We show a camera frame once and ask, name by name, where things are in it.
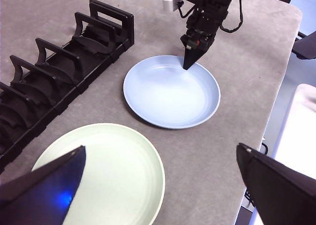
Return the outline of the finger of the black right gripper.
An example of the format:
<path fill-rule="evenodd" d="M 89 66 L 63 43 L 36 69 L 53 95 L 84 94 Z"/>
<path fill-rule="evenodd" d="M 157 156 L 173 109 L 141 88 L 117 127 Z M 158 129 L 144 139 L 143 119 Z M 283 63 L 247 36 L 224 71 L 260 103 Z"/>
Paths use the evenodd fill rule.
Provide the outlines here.
<path fill-rule="evenodd" d="M 209 47 L 190 47 L 185 48 L 185 56 L 183 62 L 183 69 L 188 70 L 194 63 L 196 63 L 207 51 Z"/>

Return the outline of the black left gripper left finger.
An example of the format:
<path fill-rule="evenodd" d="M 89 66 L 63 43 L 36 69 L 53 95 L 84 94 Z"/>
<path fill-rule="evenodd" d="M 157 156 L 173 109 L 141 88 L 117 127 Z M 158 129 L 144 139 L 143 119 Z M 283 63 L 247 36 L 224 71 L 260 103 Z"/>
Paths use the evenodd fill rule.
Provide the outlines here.
<path fill-rule="evenodd" d="M 61 225 L 79 187 L 84 146 L 0 187 L 2 225 Z"/>

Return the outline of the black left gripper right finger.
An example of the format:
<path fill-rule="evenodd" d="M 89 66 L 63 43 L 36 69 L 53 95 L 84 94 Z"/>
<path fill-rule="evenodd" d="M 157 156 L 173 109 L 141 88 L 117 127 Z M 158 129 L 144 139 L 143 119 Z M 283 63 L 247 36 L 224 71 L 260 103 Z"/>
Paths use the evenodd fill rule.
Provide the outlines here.
<path fill-rule="evenodd" d="M 237 164 L 265 225 L 314 225 L 316 181 L 239 143 Z"/>

